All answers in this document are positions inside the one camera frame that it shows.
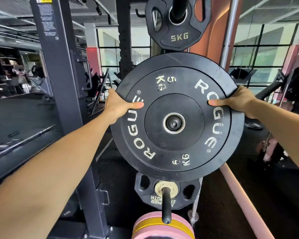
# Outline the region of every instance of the pink pole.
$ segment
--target pink pole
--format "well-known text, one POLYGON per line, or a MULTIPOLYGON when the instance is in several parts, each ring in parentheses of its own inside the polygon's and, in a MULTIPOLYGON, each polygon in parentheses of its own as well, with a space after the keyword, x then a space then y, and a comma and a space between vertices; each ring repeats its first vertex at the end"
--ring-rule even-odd
POLYGON ((224 163, 219 169, 256 237, 258 239, 275 239, 228 165, 224 163))

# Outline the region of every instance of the person's left hand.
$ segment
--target person's left hand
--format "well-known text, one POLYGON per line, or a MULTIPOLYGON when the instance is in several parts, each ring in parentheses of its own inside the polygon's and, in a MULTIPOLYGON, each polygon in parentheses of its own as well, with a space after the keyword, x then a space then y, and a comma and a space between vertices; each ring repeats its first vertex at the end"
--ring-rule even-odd
POLYGON ((109 116, 110 124, 114 124, 118 118, 123 116, 128 109, 139 109, 144 106, 143 102, 124 101, 114 89, 109 89, 109 95, 105 100, 104 113, 109 116))

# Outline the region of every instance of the forearm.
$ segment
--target forearm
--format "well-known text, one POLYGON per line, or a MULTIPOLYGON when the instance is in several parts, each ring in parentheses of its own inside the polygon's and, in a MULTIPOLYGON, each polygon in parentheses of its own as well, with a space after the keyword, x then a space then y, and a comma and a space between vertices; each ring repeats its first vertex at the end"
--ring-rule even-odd
POLYGON ((1 184, 0 238, 47 236, 90 166, 108 120, 103 113, 64 136, 1 184))
POLYGON ((299 166, 299 115, 259 100, 251 101, 248 109, 299 166))

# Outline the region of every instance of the hand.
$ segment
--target hand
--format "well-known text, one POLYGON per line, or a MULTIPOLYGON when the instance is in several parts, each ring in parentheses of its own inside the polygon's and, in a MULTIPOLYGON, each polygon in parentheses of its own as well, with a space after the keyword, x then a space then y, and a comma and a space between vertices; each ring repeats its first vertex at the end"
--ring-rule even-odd
POLYGON ((114 89, 109 89, 109 96, 105 100, 104 113, 108 114, 110 124, 114 124, 118 118, 123 116, 128 109, 139 109, 144 106, 143 102, 126 102, 114 89))
POLYGON ((254 94, 249 89, 239 85, 238 89, 231 97, 223 100, 209 100, 208 104, 211 106, 228 105, 236 111, 244 112, 247 117, 254 118, 249 112, 252 101, 257 101, 254 94))

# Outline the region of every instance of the beige small weight plate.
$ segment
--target beige small weight plate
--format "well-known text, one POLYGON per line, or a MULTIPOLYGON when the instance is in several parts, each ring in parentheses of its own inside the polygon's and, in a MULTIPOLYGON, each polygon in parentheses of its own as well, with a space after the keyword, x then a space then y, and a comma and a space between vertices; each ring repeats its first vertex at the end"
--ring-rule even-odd
POLYGON ((162 197, 163 192, 162 189, 164 187, 168 187, 171 190, 171 198, 174 198, 178 194, 178 187, 174 182, 168 182, 168 181, 159 181, 155 185, 155 192, 158 196, 162 197))

